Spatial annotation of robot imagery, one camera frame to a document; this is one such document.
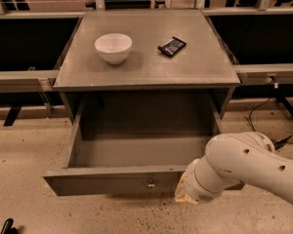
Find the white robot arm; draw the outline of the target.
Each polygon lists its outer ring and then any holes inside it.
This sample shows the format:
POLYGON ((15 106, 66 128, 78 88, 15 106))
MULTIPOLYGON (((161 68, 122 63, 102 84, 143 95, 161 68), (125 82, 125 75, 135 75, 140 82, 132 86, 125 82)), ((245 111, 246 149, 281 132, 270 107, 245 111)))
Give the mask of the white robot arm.
POLYGON ((257 132, 212 137, 205 155, 193 160, 182 174, 175 200, 210 203, 241 182, 293 205, 293 160, 277 155, 272 141, 257 132))

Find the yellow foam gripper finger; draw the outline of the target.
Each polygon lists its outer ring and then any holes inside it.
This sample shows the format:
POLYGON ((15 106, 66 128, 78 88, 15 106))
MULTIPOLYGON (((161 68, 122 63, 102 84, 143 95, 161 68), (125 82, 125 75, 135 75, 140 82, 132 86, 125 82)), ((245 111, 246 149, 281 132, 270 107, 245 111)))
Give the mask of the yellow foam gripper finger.
POLYGON ((192 199, 186 192, 185 175, 180 177, 178 185, 175 190, 175 201, 177 203, 190 203, 197 205, 198 202, 192 199))

